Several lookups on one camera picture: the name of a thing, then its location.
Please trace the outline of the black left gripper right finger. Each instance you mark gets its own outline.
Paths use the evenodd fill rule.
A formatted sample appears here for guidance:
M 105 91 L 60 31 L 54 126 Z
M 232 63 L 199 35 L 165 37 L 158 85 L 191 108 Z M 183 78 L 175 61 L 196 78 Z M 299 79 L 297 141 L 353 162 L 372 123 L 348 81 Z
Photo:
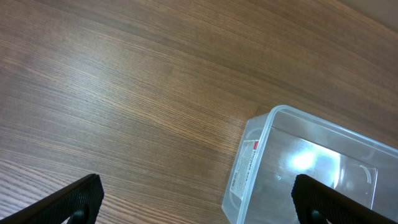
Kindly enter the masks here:
M 291 196 L 301 224 L 395 224 L 305 174 L 296 176 Z

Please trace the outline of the clear plastic container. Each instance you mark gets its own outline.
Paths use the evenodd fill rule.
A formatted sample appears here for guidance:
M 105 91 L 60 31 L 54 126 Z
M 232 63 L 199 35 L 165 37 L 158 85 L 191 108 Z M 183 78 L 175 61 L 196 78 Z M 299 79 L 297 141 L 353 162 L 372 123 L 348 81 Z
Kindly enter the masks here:
M 305 174 L 397 220 L 397 149 L 291 106 L 247 121 L 223 198 L 230 223 L 297 223 Z

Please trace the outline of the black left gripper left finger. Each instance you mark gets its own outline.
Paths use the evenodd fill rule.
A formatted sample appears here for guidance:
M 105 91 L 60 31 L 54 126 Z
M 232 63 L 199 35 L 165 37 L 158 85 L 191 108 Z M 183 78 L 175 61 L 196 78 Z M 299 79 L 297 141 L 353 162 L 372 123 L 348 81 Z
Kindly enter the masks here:
M 1 220 L 2 224 L 94 224 L 104 199 L 98 174 L 89 174 Z

